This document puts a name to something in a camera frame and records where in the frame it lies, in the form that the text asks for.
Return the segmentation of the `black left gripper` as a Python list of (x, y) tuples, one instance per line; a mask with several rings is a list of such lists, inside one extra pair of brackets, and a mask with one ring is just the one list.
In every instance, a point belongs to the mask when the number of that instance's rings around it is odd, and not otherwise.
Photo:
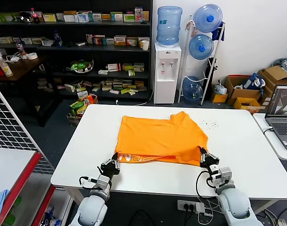
[(110, 159), (103, 162), (98, 170), (103, 176), (118, 175), (120, 173), (118, 153), (114, 153)]

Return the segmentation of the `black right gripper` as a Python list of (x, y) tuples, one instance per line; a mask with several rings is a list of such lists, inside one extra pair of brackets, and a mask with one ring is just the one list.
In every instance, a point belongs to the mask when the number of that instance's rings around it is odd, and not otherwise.
[(201, 154), (201, 159), (200, 159), (201, 168), (209, 168), (211, 165), (219, 164), (220, 159), (217, 156), (213, 155), (208, 150), (202, 147), (199, 147), (199, 150)]

